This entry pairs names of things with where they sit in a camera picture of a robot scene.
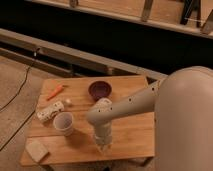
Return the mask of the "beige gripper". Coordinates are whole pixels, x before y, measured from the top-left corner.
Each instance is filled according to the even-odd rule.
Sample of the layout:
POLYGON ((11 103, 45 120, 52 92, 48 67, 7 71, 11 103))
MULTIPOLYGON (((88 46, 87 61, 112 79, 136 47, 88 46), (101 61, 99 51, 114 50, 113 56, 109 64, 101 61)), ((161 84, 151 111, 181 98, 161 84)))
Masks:
POLYGON ((95 126, 93 137, 98 148, 105 151, 112 143, 111 124, 95 126))

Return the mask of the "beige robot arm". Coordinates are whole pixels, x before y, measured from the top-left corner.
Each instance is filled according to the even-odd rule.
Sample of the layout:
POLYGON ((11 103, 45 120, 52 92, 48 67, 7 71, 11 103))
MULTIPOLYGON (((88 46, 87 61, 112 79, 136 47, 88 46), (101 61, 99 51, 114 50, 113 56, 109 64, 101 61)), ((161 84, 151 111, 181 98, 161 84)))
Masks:
POLYGON ((193 66, 86 114, 98 145, 111 140, 110 122, 152 112, 156 171, 213 171, 213 69, 193 66))

